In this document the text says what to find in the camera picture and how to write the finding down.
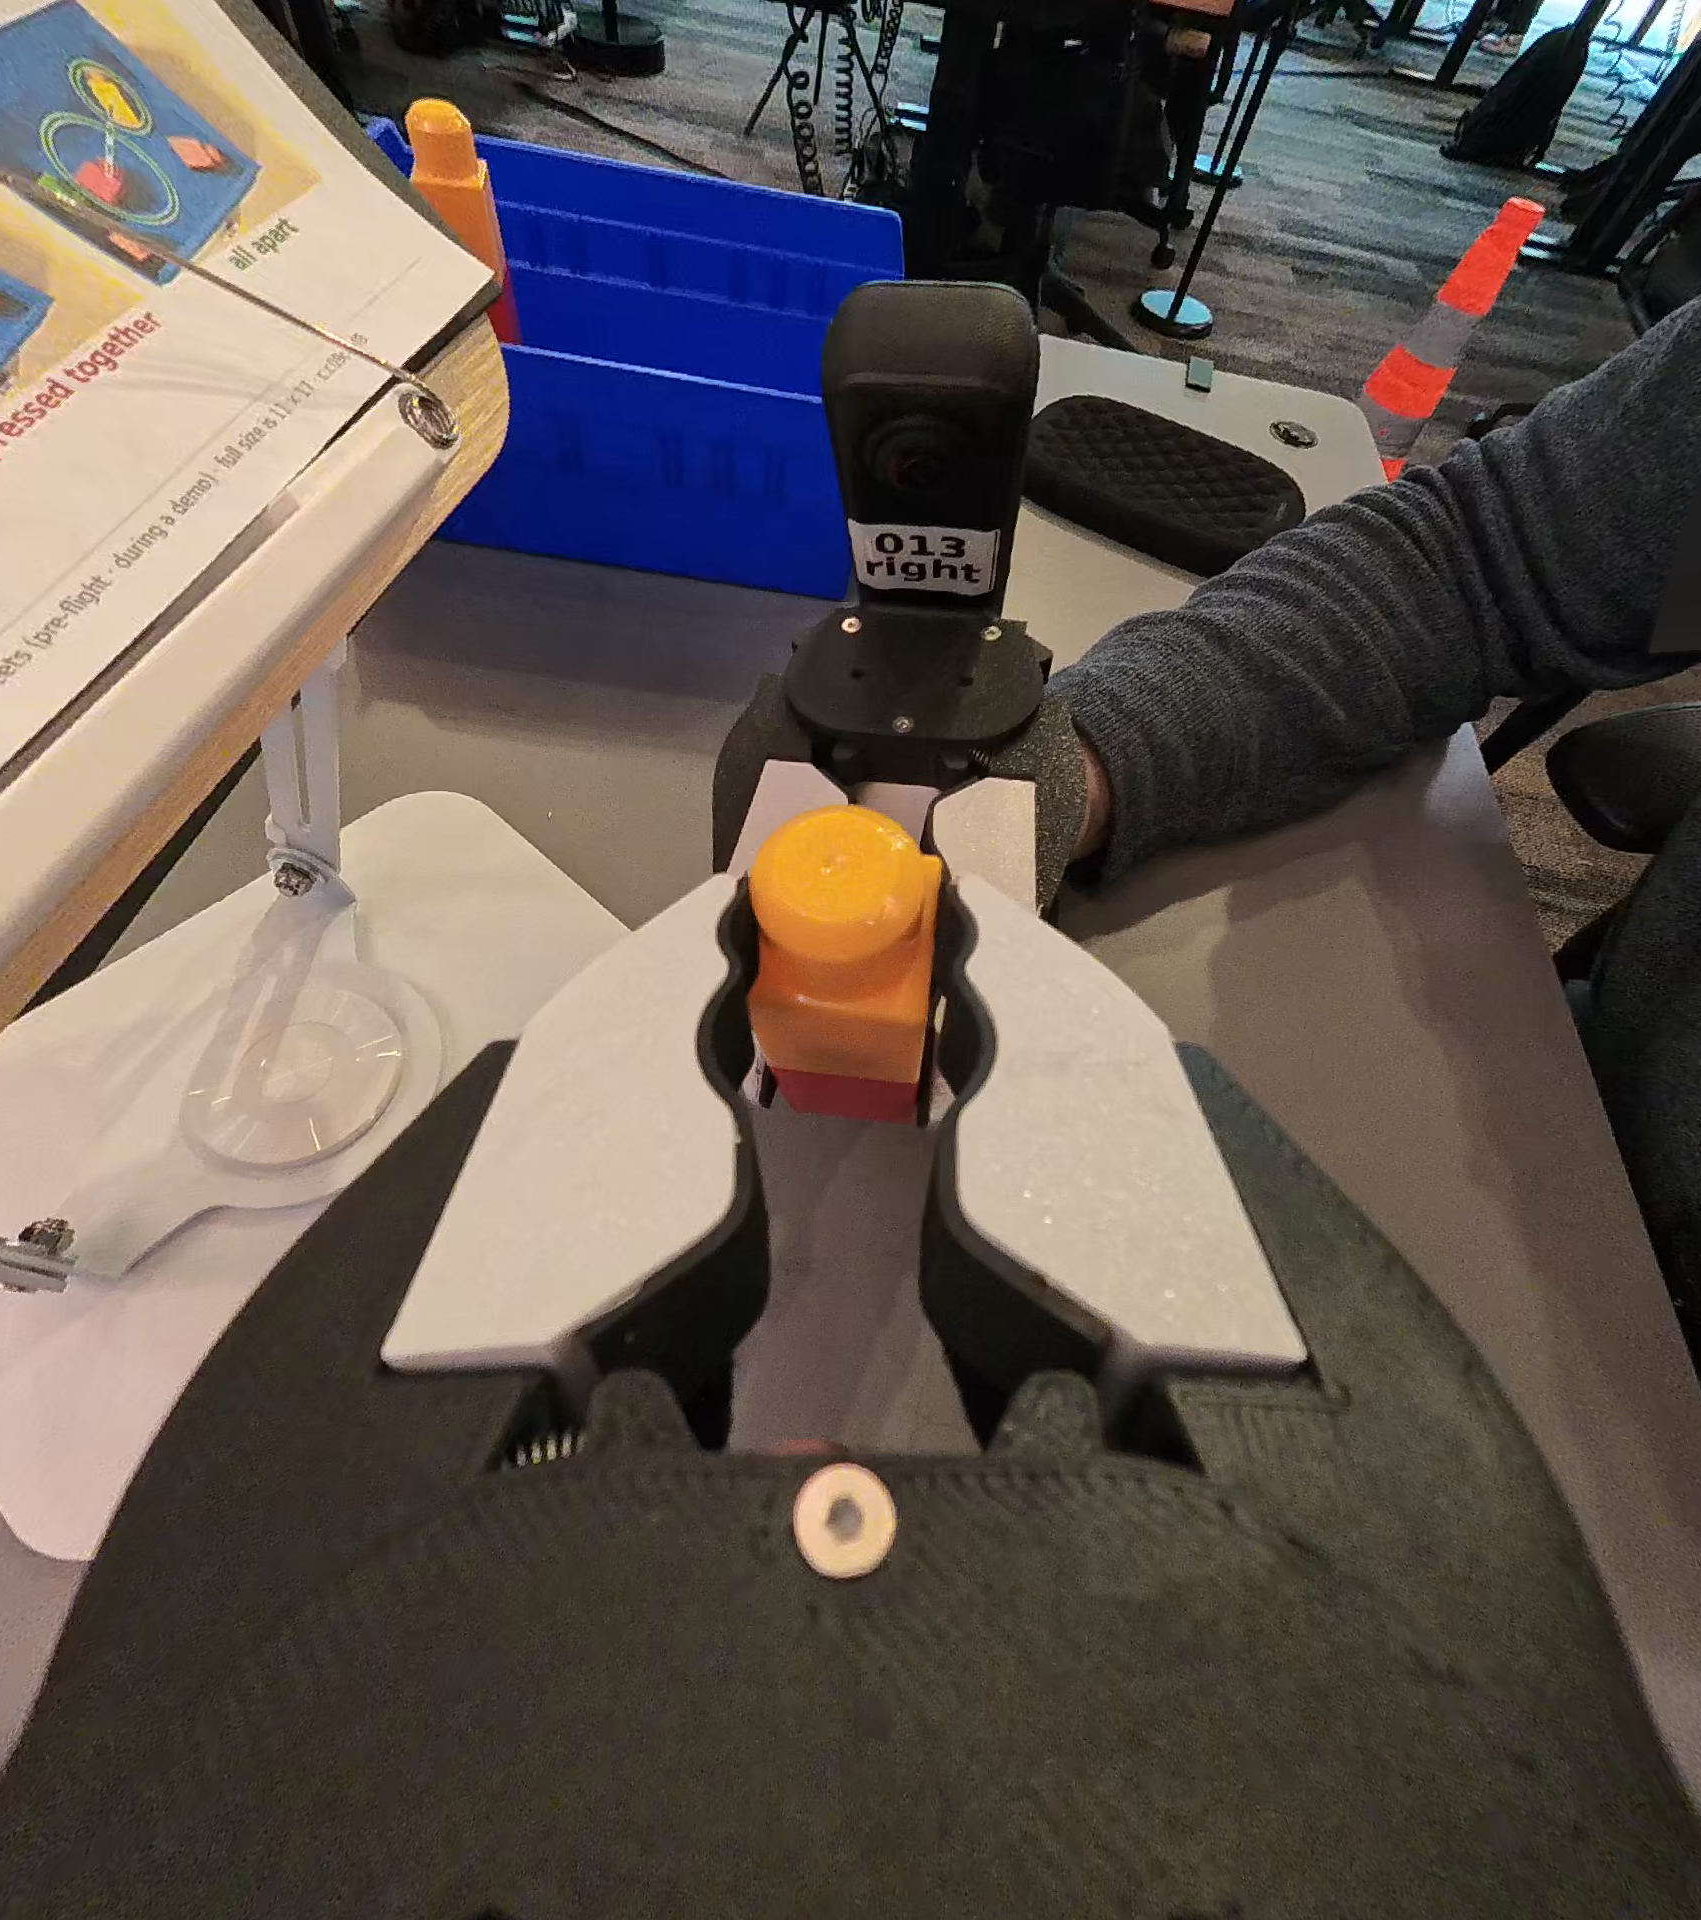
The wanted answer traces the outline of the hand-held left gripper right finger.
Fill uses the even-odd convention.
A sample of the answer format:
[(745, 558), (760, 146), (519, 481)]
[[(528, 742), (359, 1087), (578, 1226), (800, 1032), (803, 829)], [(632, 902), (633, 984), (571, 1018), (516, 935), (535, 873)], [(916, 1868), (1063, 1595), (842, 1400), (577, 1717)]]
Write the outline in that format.
[(961, 1378), (1292, 1378), (1304, 1330), (1166, 1023), (986, 878), (947, 887), (918, 1294)]

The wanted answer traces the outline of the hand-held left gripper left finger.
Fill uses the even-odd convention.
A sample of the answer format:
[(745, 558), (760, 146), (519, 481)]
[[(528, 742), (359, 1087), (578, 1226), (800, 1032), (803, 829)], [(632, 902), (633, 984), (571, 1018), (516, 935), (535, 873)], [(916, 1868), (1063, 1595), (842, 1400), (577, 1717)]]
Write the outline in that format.
[(396, 1373), (647, 1370), (715, 1397), (768, 1306), (742, 1100), (756, 925), (701, 885), (519, 1035), (384, 1336)]

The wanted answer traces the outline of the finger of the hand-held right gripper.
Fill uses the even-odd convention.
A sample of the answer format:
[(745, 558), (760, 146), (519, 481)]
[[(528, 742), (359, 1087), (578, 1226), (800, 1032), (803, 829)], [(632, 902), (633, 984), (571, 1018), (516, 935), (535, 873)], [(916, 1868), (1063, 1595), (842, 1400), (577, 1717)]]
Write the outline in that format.
[(732, 879), (742, 882), (768, 841), (791, 820), (839, 809), (848, 795), (809, 759), (768, 757), (747, 795), (742, 829), (732, 844)]
[(951, 885), (984, 882), (1031, 916), (1046, 914), (1038, 885), (1038, 787), (989, 775), (934, 801), (934, 853)]

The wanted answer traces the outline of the yellow toy building block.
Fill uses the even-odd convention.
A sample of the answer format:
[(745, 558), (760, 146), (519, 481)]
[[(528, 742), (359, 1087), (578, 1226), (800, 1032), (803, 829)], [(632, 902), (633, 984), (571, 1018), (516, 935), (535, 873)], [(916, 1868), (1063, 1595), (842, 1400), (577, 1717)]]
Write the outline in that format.
[(748, 873), (748, 1016), (781, 1081), (916, 1092), (931, 1045), (941, 859), (860, 803), (781, 825)]

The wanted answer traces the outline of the blue plastic bin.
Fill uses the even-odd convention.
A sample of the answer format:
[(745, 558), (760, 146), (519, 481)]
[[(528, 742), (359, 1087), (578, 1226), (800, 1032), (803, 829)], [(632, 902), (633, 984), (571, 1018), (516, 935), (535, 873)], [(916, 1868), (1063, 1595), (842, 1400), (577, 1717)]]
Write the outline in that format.
[(499, 456), (440, 538), (839, 603), (830, 322), (906, 272), (895, 212), (476, 137), (521, 342)]

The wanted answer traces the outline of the red toy building block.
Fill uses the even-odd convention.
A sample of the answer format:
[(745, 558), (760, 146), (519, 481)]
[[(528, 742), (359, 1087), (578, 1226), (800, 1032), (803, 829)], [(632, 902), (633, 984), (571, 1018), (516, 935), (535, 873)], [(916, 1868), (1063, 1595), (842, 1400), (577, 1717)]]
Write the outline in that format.
[(926, 1048), (852, 1051), (845, 1045), (773, 1062), (779, 1099), (810, 1116), (918, 1126)]

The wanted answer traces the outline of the pile of coloured toy blocks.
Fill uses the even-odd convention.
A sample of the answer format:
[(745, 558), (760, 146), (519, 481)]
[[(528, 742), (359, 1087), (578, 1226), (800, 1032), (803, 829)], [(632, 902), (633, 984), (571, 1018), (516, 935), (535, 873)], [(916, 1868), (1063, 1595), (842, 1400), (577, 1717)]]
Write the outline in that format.
[(412, 152), (410, 182), (456, 240), (494, 272), (499, 296), (489, 310), (504, 346), (521, 346), (522, 329), (511, 289), (511, 268), (489, 161), (471, 117), (450, 100), (415, 100), (405, 110)]

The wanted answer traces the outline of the person's right forearm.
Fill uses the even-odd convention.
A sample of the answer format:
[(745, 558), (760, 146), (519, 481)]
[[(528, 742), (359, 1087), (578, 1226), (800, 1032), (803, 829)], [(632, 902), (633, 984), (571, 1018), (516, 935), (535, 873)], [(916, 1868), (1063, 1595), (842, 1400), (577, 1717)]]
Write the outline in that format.
[(1068, 666), (1096, 798), (1081, 882), (1320, 815), (1496, 700), (1670, 674), (1656, 621), (1699, 568), (1701, 296)]

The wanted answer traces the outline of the grey desk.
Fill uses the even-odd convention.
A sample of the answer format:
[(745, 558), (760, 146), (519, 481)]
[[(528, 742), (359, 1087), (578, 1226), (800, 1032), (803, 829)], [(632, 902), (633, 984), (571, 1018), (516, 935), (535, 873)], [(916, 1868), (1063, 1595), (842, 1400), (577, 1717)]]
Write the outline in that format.
[[(625, 920), (710, 868), (710, 761), (815, 606), (432, 540), (343, 677), (352, 812), (471, 792)], [(1073, 902), (1404, 1251), (1496, 1368), (1586, 1529), (1701, 1803), (1701, 1392), (1556, 995), (1474, 738), (1328, 815)], [(747, 1446), (963, 1435), (914, 1290), (779, 1271), (739, 1361)], [(0, 1762), (81, 1567), (0, 1520)]]

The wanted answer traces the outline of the black ribbed wrist rest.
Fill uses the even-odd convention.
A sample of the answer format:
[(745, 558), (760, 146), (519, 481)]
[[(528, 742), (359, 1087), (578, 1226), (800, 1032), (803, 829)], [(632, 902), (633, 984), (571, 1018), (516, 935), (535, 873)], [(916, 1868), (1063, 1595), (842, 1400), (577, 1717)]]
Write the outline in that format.
[(1063, 395), (1035, 415), (1024, 498), (1199, 580), (1307, 516), (1283, 467), (1109, 395)]

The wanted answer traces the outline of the orange traffic cone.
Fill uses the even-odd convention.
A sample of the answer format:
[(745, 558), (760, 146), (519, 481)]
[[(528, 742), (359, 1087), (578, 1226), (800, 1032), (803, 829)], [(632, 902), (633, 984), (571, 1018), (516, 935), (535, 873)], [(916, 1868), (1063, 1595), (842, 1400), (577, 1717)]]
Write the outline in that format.
[(1548, 210), (1529, 199), (1511, 199), (1502, 204), (1496, 219), (1444, 279), (1427, 312), (1365, 379), (1358, 411), (1373, 433), (1389, 481), (1402, 476), (1421, 433), (1450, 391), (1463, 352), (1496, 307), (1518, 256), (1533, 240), (1544, 215)]

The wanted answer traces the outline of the instruction board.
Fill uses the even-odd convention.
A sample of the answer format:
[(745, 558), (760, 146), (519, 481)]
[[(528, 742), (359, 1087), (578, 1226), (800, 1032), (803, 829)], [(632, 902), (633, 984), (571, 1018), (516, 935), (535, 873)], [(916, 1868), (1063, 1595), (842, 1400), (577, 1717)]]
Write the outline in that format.
[(499, 269), (254, 5), (0, 5), (0, 1032), (503, 451)]

